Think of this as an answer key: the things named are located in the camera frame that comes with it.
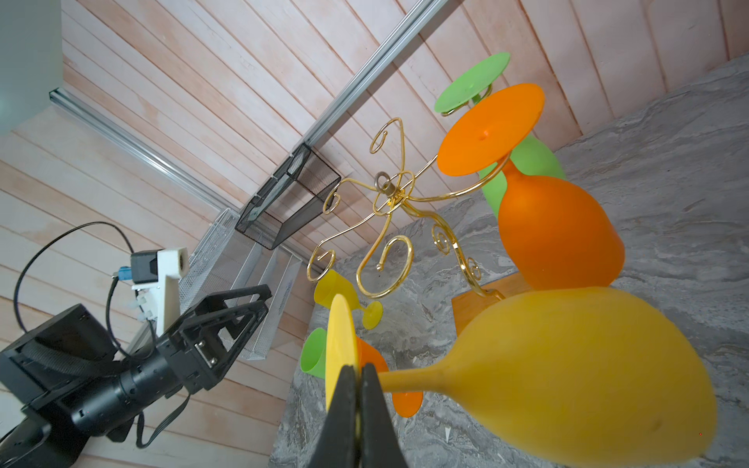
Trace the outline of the green wine glass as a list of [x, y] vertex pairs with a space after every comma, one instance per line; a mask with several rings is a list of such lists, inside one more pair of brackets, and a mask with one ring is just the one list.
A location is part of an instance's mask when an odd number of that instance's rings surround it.
[[325, 378], [327, 331], [317, 328], [311, 332], [302, 347], [300, 369], [310, 376]]
[[[462, 107], [478, 105], [493, 93], [493, 82], [509, 65], [511, 54], [502, 52], [485, 58], [467, 70], [438, 97], [434, 110], [447, 117]], [[533, 134], [516, 146], [511, 153], [516, 168], [528, 176], [557, 177], [567, 179], [553, 152]], [[495, 216], [499, 214], [502, 199], [507, 191], [503, 174], [494, 177], [482, 188], [484, 197]]]

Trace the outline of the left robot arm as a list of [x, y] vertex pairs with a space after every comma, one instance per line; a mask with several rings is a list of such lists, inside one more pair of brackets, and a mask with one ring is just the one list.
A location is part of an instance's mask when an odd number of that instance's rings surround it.
[[267, 285], [214, 292], [179, 316], [152, 347], [115, 360], [112, 340], [81, 304], [25, 333], [1, 353], [1, 381], [25, 419], [1, 440], [4, 467], [69, 467], [88, 441], [145, 449], [144, 411], [181, 390], [221, 382], [263, 322]]

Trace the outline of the yellow wine glass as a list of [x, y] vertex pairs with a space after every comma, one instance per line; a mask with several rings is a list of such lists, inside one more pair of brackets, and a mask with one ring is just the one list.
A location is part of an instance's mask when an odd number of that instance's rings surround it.
[[[351, 309], [333, 299], [326, 407], [343, 366], [362, 368]], [[509, 445], [573, 467], [679, 463], [705, 454], [717, 403], [698, 353], [647, 302], [613, 288], [525, 292], [475, 317], [438, 363], [378, 372], [383, 395], [435, 392]]]
[[314, 291], [314, 301], [325, 308], [330, 309], [333, 299], [341, 294], [348, 302], [351, 310], [363, 311], [363, 326], [366, 330], [378, 327], [383, 316], [383, 306], [378, 301], [372, 301], [363, 305], [351, 282], [342, 277], [335, 270], [330, 270], [318, 283]]

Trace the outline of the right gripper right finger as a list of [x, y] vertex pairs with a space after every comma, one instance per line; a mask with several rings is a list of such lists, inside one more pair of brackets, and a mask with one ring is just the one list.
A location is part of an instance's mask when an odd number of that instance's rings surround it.
[[373, 364], [362, 368], [360, 387], [360, 466], [407, 468]]

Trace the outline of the orange wine glass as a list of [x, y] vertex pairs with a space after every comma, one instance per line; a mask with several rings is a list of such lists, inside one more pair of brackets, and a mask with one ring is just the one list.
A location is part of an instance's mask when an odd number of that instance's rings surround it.
[[460, 177], [495, 164], [504, 173], [499, 234], [533, 289], [608, 287], [622, 271], [625, 247], [601, 205], [569, 181], [522, 173], [510, 159], [543, 106], [536, 84], [487, 97], [448, 132], [438, 152], [439, 169]]
[[[386, 360], [372, 345], [361, 337], [357, 339], [358, 360], [361, 368], [372, 364], [377, 372], [388, 372]], [[400, 417], [410, 418], [417, 414], [423, 403], [422, 392], [392, 393], [394, 409]]]

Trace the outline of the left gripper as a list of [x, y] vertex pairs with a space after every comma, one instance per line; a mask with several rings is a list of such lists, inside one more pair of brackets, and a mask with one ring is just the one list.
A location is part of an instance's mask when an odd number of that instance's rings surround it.
[[212, 292], [169, 327], [157, 349], [189, 394], [221, 382], [268, 312], [267, 285]]

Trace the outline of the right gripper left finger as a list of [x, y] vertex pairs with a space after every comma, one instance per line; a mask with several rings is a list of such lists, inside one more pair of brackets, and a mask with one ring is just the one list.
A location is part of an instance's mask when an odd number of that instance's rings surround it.
[[355, 368], [343, 366], [335, 386], [329, 413], [320, 434], [310, 468], [356, 467], [357, 377]]

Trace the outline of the orange wooden rack base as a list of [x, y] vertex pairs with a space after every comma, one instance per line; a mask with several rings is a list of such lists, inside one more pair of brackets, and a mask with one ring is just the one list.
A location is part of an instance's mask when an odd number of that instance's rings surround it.
[[[531, 286], [520, 273], [514, 273], [487, 284], [485, 289], [497, 290], [506, 298], [530, 292]], [[495, 298], [483, 298], [475, 292], [469, 291], [452, 299], [454, 326], [456, 334], [460, 335], [465, 327], [487, 307], [497, 303]]]

